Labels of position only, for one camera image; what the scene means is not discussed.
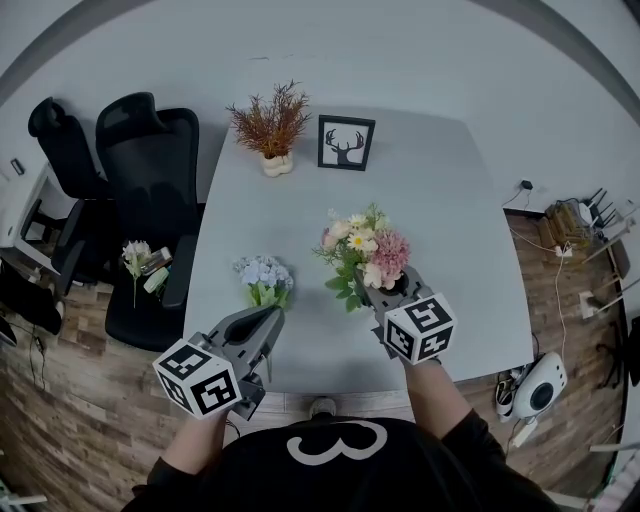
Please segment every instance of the pink flower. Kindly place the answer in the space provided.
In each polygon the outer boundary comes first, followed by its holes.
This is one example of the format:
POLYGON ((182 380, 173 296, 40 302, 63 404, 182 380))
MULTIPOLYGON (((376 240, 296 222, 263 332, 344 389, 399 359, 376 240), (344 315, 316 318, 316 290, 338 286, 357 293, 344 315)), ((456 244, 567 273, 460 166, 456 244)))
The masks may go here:
POLYGON ((322 232, 322 244, 323 249, 333 249, 338 243, 338 239, 335 236, 329 234, 329 228, 325 228, 322 232))
POLYGON ((383 285, 391 289, 409 263, 409 242, 398 232, 390 230, 379 232, 375 241, 378 249, 371 256, 371 263, 380 267, 383 285))

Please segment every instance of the small white flower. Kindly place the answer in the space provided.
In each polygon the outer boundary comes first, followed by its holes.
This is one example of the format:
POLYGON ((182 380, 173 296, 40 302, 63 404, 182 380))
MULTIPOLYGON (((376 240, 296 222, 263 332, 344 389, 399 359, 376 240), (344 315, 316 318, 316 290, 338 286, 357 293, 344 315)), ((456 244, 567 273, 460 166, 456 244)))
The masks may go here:
POLYGON ((351 231, 351 226, 348 222, 343 220, 337 220, 333 223, 333 226, 329 228, 329 234, 336 237, 338 240, 343 239, 351 231))
POLYGON ((364 227, 364 223, 367 222, 367 218, 364 215, 352 215, 349 218, 349 224, 351 224, 351 227, 355 230, 359 230, 360 228, 364 227))
POLYGON ((363 236, 361 233, 350 234, 347 245, 362 252, 373 252, 378 248, 378 244, 374 240, 363 236))
POLYGON ((378 265, 367 263, 364 268, 364 278, 362 280, 365 286, 371 286, 376 290, 382 286, 382 271, 378 265))

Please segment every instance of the office chair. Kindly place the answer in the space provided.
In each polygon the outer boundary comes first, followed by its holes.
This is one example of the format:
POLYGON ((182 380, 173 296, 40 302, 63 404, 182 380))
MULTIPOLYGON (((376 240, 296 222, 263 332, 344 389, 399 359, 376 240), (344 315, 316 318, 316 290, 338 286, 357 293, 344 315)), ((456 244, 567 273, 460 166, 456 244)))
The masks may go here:
POLYGON ((20 236, 25 239, 36 222, 62 230, 51 257, 60 273, 58 289, 66 295, 72 281, 113 283, 122 250, 122 234, 117 224, 115 202, 109 183, 96 172, 84 132, 78 120, 47 98, 29 117, 29 134, 38 139, 63 191, 78 199, 68 218, 60 225, 39 208, 38 199, 27 214, 20 236))
POLYGON ((153 95, 140 92, 106 107, 96 125, 96 149, 107 175, 125 237, 173 254, 160 301, 121 267, 107 310, 113 338, 162 352, 182 337, 191 267, 200 231, 196 199, 199 125, 185 108, 156 112, 153 95))

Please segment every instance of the wooden floor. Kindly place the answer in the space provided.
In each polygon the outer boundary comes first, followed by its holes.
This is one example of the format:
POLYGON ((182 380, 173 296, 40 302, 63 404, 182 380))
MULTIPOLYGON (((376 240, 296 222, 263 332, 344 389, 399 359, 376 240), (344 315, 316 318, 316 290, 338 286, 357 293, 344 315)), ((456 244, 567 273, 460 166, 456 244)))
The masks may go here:
MULTIPOLYGON (((509 218, 512 228, 539 242, 532 221, 509 218)), ((531 327, 542 352, 560 351, 563 331, 554 279, 559 258, 515 238, 527 293, 531 327)), ((577 254, 565 260, 558 280, 567 328, 565 364, 569 384, 527 443, 510 450, 509 464, 543 488, 585 495, 601 484, 610 457, 588 453, 619 424, 622 386, 597 389, 610 360, 597 353, 597 343, 613 346, 609 327, 618 310, 583 321, 578 292, 596 287, 610 276, 606 256, 587 265, 577 254)), ((36 384, 29 362, 31 326, 8 314, 17 348, 0 349, 0 473, 13 490, 44 493, 43 509, 56 511, 120 510, 131 499, 131 487, 145 480, 150 467, 167 446, 183 417, 164 397, 150 362, 155 354, 109 339, 104 317, 110 289, 99 285, 74 287, 66 299, 59 336, 37 329, 46 351, 44 386, 42 359, 33 349, 36 384)), ((460 383, 460 389, 489 422, 506 446, 513 422, 500 424, 493 406, 496 376, 460 383)), ((251 423, 234 420, 242 434, 306 418, 311 397, 268 394, 251 423)), ((335 397, 338 413, 411 419, 406 391, 335 397)), ((227 442, 235 434, 229 429, 227 442)))

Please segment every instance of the blue flower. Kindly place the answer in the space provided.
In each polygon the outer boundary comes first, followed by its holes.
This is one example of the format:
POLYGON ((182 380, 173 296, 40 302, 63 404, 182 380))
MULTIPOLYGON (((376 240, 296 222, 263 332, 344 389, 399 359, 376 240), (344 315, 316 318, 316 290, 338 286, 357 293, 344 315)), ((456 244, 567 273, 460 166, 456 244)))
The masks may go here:
POLYGON ((265 286, 293 289, 293 279, 287 267, 273 256, 240 258, 233 263, 233 270, 240 274, 243 284, 256 284, 261 281, 265 286))
POLYGON ((256 260, 252 260, 242 271, 243 284, 256 284, 258 282, 258 274, 260 266, 256 260))

